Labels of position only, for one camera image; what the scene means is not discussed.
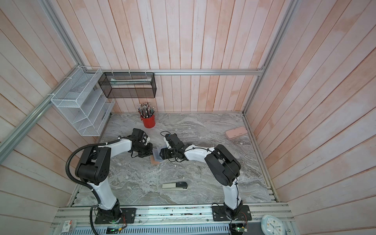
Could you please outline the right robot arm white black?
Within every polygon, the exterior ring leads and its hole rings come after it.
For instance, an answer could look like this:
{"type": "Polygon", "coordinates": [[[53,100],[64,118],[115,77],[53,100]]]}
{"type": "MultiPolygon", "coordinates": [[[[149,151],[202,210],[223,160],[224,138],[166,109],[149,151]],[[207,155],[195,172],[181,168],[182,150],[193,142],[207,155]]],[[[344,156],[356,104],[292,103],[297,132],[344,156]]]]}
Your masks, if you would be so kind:
{"type": "Polygon", "coordinates": [[[162,159],[176,162],[197,161],[206,163],[214,178],[224,191],[223,211],[230,219],[235,219],[242,209],[239,192],[239,161],[223,145],[204,148],[192,144],[184,144],[176,134],[166,132],[166,147],[161,149],[162,159]]]}

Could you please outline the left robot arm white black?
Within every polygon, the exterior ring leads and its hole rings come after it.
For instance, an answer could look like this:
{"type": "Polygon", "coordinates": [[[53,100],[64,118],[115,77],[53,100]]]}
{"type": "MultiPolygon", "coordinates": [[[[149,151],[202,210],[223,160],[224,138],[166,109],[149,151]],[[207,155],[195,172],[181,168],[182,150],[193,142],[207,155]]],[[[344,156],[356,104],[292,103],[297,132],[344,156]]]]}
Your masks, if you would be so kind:
{"type": "Polygon", "coordinates": [[[124,152],[136,152],[139,158],[152,155],[150,137],[143,130],[134,128],[127,137],[119,136],[115,141],[87,146],[82,150],[75,176],[94,194],[98,202],[98,214],[115,222],[119,220],[122,211],[108,181],[111,158],[124,152]]]}

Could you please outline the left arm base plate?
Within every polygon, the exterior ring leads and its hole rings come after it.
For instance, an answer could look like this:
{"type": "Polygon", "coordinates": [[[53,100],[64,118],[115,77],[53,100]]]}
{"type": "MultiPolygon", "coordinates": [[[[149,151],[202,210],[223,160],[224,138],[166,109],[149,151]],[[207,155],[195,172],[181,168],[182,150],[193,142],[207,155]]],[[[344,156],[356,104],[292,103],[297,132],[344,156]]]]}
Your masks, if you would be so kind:
{"type": "Polygon", "coordinates": [[[112,210],[98,209],[95,224],[133,224],[136,208],[114,208],[112,210]]]}

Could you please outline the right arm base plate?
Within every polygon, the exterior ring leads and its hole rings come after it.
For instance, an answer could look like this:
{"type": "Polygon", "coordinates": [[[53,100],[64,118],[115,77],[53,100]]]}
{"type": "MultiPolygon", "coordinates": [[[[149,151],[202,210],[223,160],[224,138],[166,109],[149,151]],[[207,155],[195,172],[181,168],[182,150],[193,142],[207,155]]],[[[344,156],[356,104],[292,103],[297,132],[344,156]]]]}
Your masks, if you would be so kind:
{"type": "Polygon", "coordinates": [[[226,205],[212,205],[212,217],[214,221],[250,221],[251,212],[248,205],[240,204],[237,209],[232,210],[226,205]]]}

